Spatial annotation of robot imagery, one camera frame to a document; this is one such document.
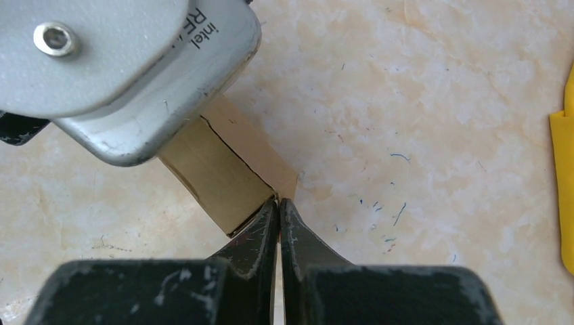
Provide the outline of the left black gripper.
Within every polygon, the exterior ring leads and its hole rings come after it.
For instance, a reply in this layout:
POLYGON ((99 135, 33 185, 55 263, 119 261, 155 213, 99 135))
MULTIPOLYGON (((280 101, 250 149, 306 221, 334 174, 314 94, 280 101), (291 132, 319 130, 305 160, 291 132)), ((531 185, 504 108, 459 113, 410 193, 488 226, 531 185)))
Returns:
POLYGON ((22 146, 41 132, 49 120, 11 114, 1 111, 1 141, 22 146))

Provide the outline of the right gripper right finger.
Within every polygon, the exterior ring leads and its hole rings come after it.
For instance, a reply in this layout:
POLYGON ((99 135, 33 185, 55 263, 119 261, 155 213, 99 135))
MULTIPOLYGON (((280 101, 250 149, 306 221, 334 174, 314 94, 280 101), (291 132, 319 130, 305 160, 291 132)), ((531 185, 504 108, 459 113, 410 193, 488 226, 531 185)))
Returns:
POLYGON ((280 203, 287 324, 501 324, 489 290, 465 267, 356 265, 280 203))

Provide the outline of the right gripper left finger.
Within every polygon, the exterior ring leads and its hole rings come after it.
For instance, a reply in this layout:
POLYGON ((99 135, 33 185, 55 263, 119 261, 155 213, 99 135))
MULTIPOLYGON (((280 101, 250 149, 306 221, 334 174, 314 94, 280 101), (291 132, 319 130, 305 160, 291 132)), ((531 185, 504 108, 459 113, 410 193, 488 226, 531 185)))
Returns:
POLYGON ((279 211, 268 200, 205 259, 86 259, 48 278, 27 324, 271 324, 279 211))

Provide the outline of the brown cardboard box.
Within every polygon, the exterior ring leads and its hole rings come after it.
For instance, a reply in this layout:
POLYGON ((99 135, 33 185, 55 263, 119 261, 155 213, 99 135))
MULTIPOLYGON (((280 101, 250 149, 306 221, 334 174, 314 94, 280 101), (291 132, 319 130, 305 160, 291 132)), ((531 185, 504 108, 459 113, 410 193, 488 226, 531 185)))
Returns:
POLYGON ((297 173, 224 96, 182 128, 158 157, 230 238, 269 199, 295 197, 297 173))

